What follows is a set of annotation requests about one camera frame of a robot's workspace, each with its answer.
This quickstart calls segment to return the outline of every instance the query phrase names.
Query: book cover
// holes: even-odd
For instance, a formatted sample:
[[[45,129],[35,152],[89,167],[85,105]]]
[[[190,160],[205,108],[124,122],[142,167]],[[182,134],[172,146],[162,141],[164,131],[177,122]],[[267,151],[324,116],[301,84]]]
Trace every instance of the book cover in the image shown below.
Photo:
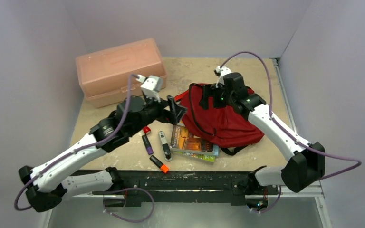
[[[195,137],[185,126],[173,126],[170,149],[174,152],[186,152],[209,156],[218,156],[219,147],[209,141]]]
[[[181,154],[188,157],[193,157],[196,159],[201,159],[206,162],[212,162],[214,163],[216,160],[216,156],[212,155],[203,155],[203,154],[195,154],[195,153],[187,153],[187,152],[179,152],[179,151],[173,151],[173,153]]]

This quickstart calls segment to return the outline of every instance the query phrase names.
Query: storage box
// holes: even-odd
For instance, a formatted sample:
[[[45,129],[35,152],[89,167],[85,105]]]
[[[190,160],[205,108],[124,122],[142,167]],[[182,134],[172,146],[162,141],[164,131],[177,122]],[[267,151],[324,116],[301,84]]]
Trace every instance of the storage box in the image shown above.
[[[123,101],[130,74],[159,76],[166,86],[163,59],[152,38],[79,56],[76,65],[79,85],[94,107]],[[140,85],[132,80],[132,95],[142,95]]]

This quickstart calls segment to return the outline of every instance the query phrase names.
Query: beige tabletop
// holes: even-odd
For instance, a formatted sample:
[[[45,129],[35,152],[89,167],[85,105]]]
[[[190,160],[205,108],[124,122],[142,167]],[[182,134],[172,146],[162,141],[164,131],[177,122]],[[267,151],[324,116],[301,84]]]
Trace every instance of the beige tabletop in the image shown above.
[[[168,73],[167,86],[161,90],[160,96],[178,95],[188,89],[190,83],[215,83],[217,77],[213,73],[221,58],[165,58],[164,64]],[[279,80],[271,59],[265,59],[272,78],[272,93],[274,97],[273,111],[286,124],[289,124],[288,112],[282,96]],[[243,75],[245,84],[251,87],[264,100],[269,102],[268,80],[262,64],[257,59],[235,58],[226,65],[232,72]],[[72,145],[80,140],[98,121],[107,117],[116,109],[117,104],[102,108],[94,108],[87,100],[83,100]],[[173,171],[251,171],[259,166],[280,166],[286,161],[277,147],[264,136],[255,145],[248,146],[234,156],[228,156],[220,151],[215,163],[204,162],[184,155],[172,154],[173,160],[164,160],[158,132],[164,131],[170,140],[172,125],[153,122],[149,127],[152,133],[148,136],[154,155]],[[106,167],[117,167],[119,170],[158,170],[149,160],[142,142],[143,133],[130,138],[129,143],[115,149],[111,153],[91,161],[83,169],[102,170]]]

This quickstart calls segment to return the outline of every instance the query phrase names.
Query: gray floor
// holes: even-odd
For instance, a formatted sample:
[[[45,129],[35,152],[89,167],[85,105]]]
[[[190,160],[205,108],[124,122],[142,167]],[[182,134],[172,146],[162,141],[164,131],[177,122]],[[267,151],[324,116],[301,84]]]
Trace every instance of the gray floor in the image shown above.
[[[121,208],[118,215],[143,218],[150,203],[140,208]],[[293,228],[322,227],[314,198],[281,198],[276,207],[265,213],[251,214],[245,206],[225,203],[156,203],[153,215],[142,223],[127,223],[103,213],[102,200],[74,198],[53,211],[50,228]]]

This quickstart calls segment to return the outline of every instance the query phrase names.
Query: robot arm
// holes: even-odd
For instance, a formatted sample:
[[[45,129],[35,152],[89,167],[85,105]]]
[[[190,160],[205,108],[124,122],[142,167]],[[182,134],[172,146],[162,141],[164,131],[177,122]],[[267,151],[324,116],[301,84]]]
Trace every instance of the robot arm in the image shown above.
[[[24,166],[19,169],[20,178],[25,185],[34,180],[27,186],[26,196],[37,212],[49,210],[58,205],[62,199],[74,195],[106,191],[117,184],[122,184],[115,168],[81,176],[72,176],[72,174],[90,161],[128,143],[129,137],[155,120],[162,123],[179,123],[186,108],[176,104],[172,96],[167,96],[167,100],[159,97],[158,92],[163,80],[155,76],[146,78],[141,75],[137,76],[137,80],[143,83],[141,90],[144,99],[131,97],[125,121],[115,135],[112,136],[112,133],[120,124],[126,101],[120,103],[116,111],[91,128],[80,141],[54,159],[34,168]],[[88,146],[108,137],[111,138],[104,144]],[[82,146],[88,147],[75,152],[75,149]]]
[[[248,94],[241,74],[232,73],[226,67],[217,67],[215,74],[223,79],[219,88],[215,88],[214,107],[231,106],[234,111],[258,127],[282,152],[288,161],[285,167],[261,167],[252,172],[254,184],[257,186],[285,185],[293,192],[300,192],[311,183],[324,176],[325,158],[299,145],[299,142],[324,152],[320,143],[311,144],[297,135],[274,113],[269,114],[269,105],[258,95]],[[295,136],[293,141],[286,132]]]

